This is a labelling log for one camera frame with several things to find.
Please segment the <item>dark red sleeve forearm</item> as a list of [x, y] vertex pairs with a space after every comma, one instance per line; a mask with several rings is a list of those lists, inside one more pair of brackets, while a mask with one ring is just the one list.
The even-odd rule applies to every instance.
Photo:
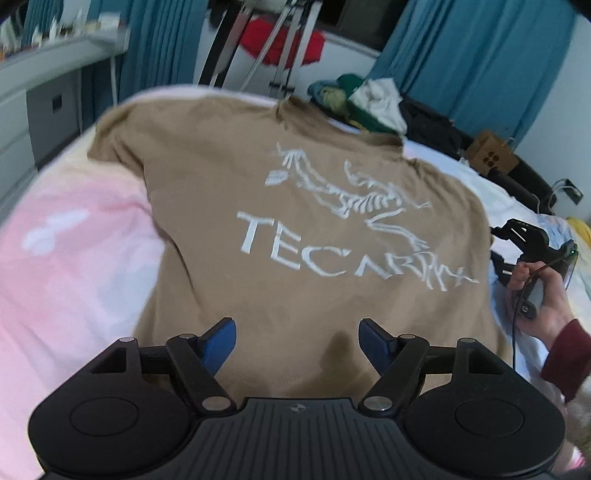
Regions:
[[590, 375], [590, 355], [590, 335], [574, 319], [554, 341], [541, 377], [556, 386], [568, 403], [575, 399]]

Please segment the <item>person's right hand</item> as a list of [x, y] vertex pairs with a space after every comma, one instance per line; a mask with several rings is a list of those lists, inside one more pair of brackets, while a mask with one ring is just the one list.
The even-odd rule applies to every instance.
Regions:
[[543, 262], [519, 262], [514, 267], [507, 285], [506, 305], [509, 318], [512, 320], [516, 312], [517, 293], [525, 287], [528, 278], [537, 270], [538, 281], [544, 287], [541, 307], [533, 320], [518, 314], [515, 323], [521, 332], [537, 338], [550, 351], [561, 331], [575, 318], [561, 275], [553, 268], [546, 267]]

